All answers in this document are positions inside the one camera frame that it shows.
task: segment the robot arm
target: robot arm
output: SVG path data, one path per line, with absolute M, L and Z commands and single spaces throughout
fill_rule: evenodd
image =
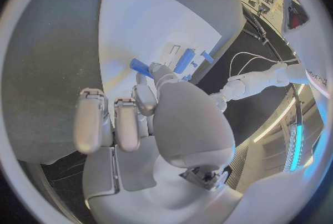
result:
M 269 86 L 287 86 L 289 83 L 307 84 L 302 64 L 288 66 L 285 63 L 274 64 L 263 72 L 250 72 L 230 77 L 219 93 L 210 95 L 218 108 L 224 112 L 226 102 L 247 98 L 260 93 Z

